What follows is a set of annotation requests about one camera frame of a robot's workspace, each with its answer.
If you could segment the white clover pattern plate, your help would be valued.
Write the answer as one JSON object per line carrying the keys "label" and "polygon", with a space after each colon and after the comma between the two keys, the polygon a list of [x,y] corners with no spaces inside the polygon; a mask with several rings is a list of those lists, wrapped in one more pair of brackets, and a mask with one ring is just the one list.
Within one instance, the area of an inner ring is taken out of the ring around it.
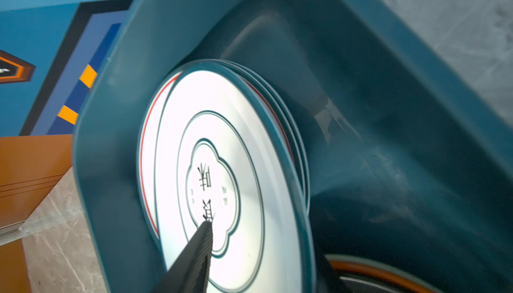
{"label": "white clover pattern plate", "polygon": [[206,292],[314,292],[303,184],[271,103],[224,60],[182,65],[158,123],[154,190],[167,269],[212,230]]}

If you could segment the black plate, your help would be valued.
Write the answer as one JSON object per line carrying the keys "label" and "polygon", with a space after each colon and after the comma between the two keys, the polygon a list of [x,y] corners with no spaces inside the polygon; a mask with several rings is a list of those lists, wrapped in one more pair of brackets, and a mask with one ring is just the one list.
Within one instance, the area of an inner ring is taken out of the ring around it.
{"label": "black plate", "polygon": [[371,280],[340,276],[339,279],[354,293],[402,293],[396,287]]}

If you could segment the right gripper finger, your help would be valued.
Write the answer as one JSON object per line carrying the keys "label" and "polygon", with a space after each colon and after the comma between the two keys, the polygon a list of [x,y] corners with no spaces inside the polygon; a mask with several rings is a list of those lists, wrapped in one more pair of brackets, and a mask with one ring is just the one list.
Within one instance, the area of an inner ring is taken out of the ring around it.
{"label": "right gripper finger", "polygon": [[152,292],[206,292],[212,243],[212,223],[205,221]]}

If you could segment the sunburst pattern plate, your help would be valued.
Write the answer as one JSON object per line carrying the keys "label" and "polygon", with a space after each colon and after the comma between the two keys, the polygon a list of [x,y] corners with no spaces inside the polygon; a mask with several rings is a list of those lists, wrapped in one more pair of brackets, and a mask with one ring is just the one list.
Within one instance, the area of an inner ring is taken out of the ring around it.
{"label": "sunburst pattern plate", "polygon": [[266,80],[264,80],[264,78],[256,74],[256,72],[229,60],[216,61],[241,76],[257,93],[257,95],[263,99],[266,106],[270,109],[276,122],[278,123],[287,149],[293,160],[299,181],[301,183],[305,207],[307,213],[309,213],[311,204],[309,164],[302,136],[299,132],[299,128],[295,122],[294,117],[292,116],[291,111],[279,93]]}
{"label": "sunburst pattern plate", "polygon": [[160,243],[156,219],[156,196],[154,191],[154,166],[156,140],[160,118],[166,98],[182,71],[171,72],[158,88],[144,113],[138,136],[136,153],[136,177],[138,194],[144,220],[150,230],[150,235],[156,244]]}

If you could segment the orange plate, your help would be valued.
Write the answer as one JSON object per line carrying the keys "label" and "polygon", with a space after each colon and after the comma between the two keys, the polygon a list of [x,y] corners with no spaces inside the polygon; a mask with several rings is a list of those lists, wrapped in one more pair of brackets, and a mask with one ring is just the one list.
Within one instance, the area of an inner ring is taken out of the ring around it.
{"label": "orange plate", "polygon": [[371,280],[396,287],[402,292],[441,291],[437,287],[407,272],[381,262],[341,254],[326,254],[325,257],[338,278],[340,276],[349,276]]}

